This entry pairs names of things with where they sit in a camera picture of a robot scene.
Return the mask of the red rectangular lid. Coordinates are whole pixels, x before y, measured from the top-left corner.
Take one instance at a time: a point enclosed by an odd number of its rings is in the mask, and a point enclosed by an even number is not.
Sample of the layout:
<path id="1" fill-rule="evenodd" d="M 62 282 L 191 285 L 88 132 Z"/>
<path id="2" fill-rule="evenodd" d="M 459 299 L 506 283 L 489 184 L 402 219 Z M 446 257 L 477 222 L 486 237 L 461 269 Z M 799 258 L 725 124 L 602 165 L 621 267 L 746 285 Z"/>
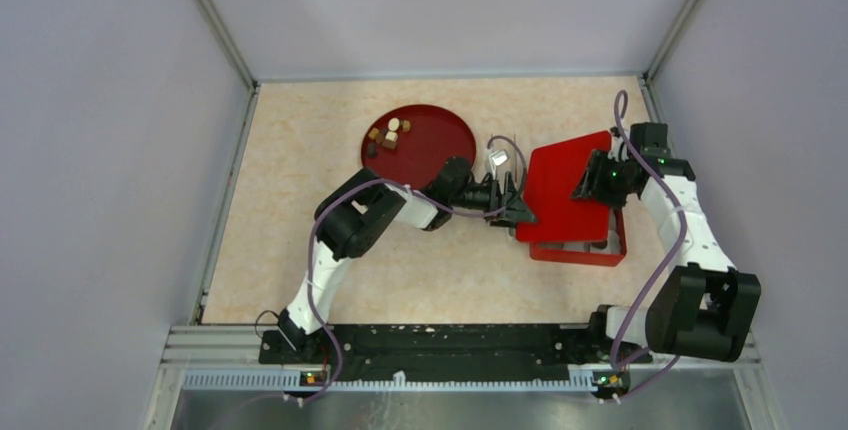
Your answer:
<path id="1" fill-rule="evenodd" d="M 608 152 L 611 136 L 599 131 L 538 147 L 531 153 L 523 199 L 536 216 L 520 223 L 515 238 L 522 243 L 598 242 L 608 234 L 607 206 L 575 200 L 577 189 L 594 150 Z"/>

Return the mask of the metal tongs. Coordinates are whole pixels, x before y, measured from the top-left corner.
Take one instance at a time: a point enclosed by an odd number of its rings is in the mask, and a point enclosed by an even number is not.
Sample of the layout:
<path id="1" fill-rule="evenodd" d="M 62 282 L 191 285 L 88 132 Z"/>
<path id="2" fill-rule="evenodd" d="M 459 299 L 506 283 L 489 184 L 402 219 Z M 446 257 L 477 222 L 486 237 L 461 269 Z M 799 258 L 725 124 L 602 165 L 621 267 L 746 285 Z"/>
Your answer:
<path id="1" fill-rule="evenodd" d="M 522 164 L 520 149 L 514 139 L 505 135 L 492 135 L 486 144 L 486 170 L 501 178 L 507 172 L 513 177 L 520 174 Z"/>

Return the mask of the round dark red tray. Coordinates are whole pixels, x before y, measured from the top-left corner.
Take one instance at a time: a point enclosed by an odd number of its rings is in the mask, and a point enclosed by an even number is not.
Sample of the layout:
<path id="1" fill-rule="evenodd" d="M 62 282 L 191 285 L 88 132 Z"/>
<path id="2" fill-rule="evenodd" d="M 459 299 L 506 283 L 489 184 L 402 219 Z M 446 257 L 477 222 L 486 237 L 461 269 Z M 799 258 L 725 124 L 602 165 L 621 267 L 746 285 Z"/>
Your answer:
<path id="1" fill-rule="evenodd" d="M 398 118 L 401 126 L 390 131 Z M 477 141 L 469 125 L 452 111 L 430 104 L 393 109 L 371 124 L 360 144 L 360 163 L 377 175 L 423 189 L 445 161 L 462 156 L 474 163 Z"/>

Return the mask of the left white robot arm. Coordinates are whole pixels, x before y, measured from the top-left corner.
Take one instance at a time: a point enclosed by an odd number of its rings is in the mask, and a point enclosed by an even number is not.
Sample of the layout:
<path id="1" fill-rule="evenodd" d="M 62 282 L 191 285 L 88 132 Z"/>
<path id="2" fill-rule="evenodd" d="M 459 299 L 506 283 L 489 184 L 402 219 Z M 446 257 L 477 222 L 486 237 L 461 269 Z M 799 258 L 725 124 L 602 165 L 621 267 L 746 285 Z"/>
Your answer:
<path id="1" fill-rule="evenodd" d="M 304 280 L 278 317 L 283 351 L 302 364 L 317 357 L 317 331 L 328 323 L 348 269 L 392 224 L 435 231 L 453 216 L 482 218 L 504 228 L 537 221 L 510 172 L 501 179 L 487 173 L 477 181 L 470 161 L 460 156 L 447 159 L 421 190 L 382 178 L 369 168 L 355 173 L 315 212 Z"/>

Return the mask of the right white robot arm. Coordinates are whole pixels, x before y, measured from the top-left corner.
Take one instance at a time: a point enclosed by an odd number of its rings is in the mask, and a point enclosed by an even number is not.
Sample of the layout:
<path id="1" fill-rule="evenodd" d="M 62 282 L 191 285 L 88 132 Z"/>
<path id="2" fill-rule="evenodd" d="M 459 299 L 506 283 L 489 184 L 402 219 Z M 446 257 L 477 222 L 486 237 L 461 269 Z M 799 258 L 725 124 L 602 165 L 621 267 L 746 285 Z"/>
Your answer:
<path id="1" fill-rule="evenodd" d="M 691 164 L 671 154 L 667 125 L 609 133 L 611 149 L 591 153 L 574 193 L 614 209 L 637 196 L 666 254 L 633 304 L 605 309 L 605 323 L 586 335 L 589 354 L 616 366 L 649 351 L 737 360 L 761 297 L 758 277 L 740 271 L 720 247 Z"/>

